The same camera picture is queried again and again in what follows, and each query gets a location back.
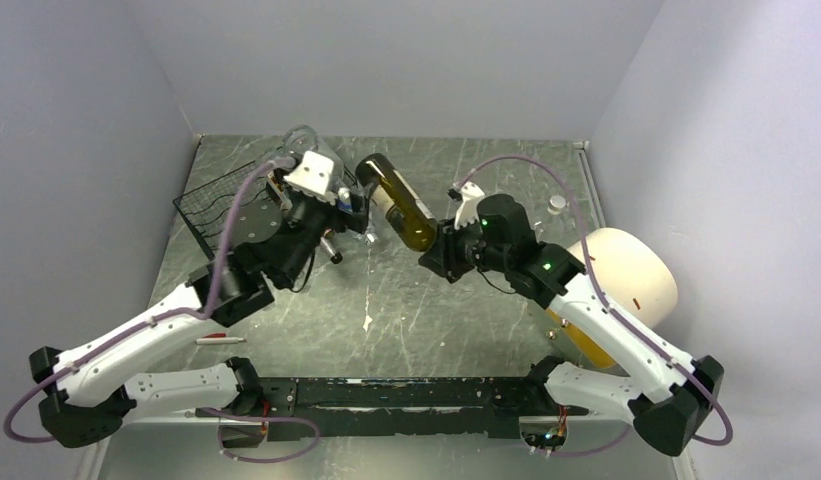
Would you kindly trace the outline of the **clear gold label bottle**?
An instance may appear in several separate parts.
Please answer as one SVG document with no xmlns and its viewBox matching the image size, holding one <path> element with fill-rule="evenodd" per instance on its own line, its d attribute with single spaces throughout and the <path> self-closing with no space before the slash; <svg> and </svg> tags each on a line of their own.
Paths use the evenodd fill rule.
<svg viewBox="0 0 821 480">
<path fill-rule="evenodd" d="M 267 188 L 273 192 L 278 202 L 286 202 L 289 199 L 283 177 L 275 170 L 270 170 L 267 174 Z"/>
</svg>

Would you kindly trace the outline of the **blue square bottle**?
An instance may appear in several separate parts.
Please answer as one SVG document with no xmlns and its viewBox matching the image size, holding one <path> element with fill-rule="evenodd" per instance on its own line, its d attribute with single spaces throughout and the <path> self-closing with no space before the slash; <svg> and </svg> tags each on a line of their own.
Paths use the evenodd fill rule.
<svg viewBox="0 0 821 480">
<path fill-rule="evenodd" d="M 349 187 L 338 190 L 337 207 L 342 212 L 344 224 L 354 236 L 372 246 L 379 240 L 373 215 L 365 195 L 360 195 Z"/>
</svg>

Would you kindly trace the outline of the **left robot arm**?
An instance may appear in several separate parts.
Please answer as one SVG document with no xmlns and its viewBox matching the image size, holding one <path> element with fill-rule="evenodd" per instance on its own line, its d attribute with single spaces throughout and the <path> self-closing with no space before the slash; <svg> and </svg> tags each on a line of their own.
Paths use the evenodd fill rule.
<svg viewBox="0 0 821 480">
<path fill-rule="evenodd" d="M 211 367 L 153 373 L 172 351 L 227 329 L 292 289 L 327 231 L 363 231 L 368 201 L 328 203 L 301 193 L 289 210 L 235 198 L 215 258 L 148 310 L 69 350 L 30 355 L 45 440 L 96 443 L 137 420 L 186 409 L 249 416 L 264 403 L 253 364 L 233 357 Z"/>
</svg>

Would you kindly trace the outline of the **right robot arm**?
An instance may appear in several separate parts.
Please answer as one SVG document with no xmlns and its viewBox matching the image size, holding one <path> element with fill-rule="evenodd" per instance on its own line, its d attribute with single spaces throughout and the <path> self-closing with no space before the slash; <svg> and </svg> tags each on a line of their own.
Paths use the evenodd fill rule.
<svg viewBox="0 0 821 480">
<path fill-rule="evenodd" d="M 598 285 L 587 258 L 537 239 L 525 208 L 507 194 L 462 197 L 454 218 L 437 225 L 436 240 L 420 266 L 454 283 L 472 270 L 502 274 L 512 290 L 581 329 L 625 374 L 590 371 L 551 358 L 537 366 L 525 391 L 536 413 L 557 406 L 582 407 L 623 421 L 655 450 L 680 455 L 711 413 L 723 422 L 721 439 L 734 438 L 718 400 L 723 366 L 699 359 L 651 332 Z"/>
</svg>

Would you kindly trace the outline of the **brown label wine bottle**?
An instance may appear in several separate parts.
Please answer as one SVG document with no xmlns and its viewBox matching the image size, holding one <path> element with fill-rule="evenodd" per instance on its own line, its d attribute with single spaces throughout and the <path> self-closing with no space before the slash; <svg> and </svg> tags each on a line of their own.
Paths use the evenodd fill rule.
<svg viewBox="0 0 821 480">
<path fill-rule="evenodd" d="M 333 243 L 333 237 L 336 232 L 333 229 L 326 229 L 320 239 L 321 248 L 328 255 L 330 262 L 334 265 L 340 264 L 344 256 L 341 251 Z"/>
</svg>

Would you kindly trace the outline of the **dark green wine bottle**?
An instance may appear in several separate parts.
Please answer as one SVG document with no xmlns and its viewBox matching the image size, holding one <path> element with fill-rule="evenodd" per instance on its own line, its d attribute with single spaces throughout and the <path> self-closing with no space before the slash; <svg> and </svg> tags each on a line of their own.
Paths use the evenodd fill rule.
<svg viewBox="0 0 821 480">
<path fill-rule="evenodd" d="M 437 236 L 437 220 L 392 162 L 381 153 L 363 158 L 355 176 L 366 188 L 373 187 L 370 205 L 379 210 L 404 245 L 426 252 Z"/>
</svg>

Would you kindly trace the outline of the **black wire wine rack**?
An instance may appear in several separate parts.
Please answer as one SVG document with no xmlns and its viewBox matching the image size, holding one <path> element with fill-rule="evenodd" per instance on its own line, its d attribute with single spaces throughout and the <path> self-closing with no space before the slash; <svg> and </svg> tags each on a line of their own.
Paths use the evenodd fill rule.
<svg viewBox="0 0 821 480">
<path fill-rule="evenodd" d="M 283 153 L 287 153 L 284 146 L 271 147 L 256 160 L 234 168 L 173 200 L 186 227 L 209 260 L 217 252 L 232 200 L 243 181 L 260 163 Z"/>
</svg>

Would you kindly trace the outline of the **round clear silver-cap bottle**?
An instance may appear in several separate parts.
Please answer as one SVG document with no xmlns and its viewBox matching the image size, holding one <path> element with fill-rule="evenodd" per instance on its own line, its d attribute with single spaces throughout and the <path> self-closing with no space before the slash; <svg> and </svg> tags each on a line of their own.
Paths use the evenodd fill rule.
<svg viewBox="0 0 821 480">
<path fill-rule="evenodd" d="M 340 187 L 351 188 L 353 185 L 353 183 L 347 178 L 345 163 L 312 127 L 308 125 L 299 125 L 292 128 L 283 137 L 283 146 L 288 153 L 297 159 L 297 165 L 301 161 L 303 154 L 310 150 L 335 159 L 340 165 L 338 190 Z"/>
</svg>

